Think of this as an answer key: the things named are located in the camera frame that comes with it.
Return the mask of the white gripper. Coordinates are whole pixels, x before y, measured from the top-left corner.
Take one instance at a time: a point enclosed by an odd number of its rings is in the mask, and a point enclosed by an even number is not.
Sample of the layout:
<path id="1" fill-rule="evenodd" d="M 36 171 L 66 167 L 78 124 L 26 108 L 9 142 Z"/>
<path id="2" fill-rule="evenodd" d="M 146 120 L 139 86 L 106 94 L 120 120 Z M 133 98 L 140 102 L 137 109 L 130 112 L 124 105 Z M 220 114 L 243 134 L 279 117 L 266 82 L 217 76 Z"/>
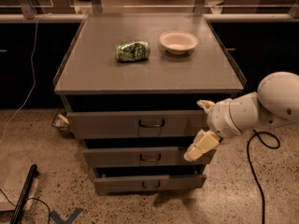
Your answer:
<path id="1" fill-rule="evenodd" d="M 232 99 L 230 98 L 216 104 L 208 100 L 196 102 L 207 113 L 206 123 L 210 130 L 200 130 L 198 132 L 184 154 L 186 161 L 196 161 L 216 147 L 220 143 L 221 138 L 229 138 L 241 134 L 231 118 L 231 102 Z"/>

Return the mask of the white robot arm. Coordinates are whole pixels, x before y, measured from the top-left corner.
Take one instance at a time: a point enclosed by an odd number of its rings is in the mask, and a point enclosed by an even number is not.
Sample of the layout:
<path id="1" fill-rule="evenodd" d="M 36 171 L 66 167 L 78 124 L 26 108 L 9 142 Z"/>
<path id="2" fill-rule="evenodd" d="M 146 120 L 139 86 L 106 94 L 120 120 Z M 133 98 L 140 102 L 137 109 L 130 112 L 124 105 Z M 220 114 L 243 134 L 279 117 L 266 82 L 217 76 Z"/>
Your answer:
<path id="1" fill-rule="evenodd" d="M 273 129 L 299 122 L 299 76 L 276 72 L 266 76 L 257 91 L 214 103 L 199 100 L 207 114 L 207 131 L 200 130 L 184 154 L 196 161 L 216 147 L 222 138 L 254 128 Z"/>

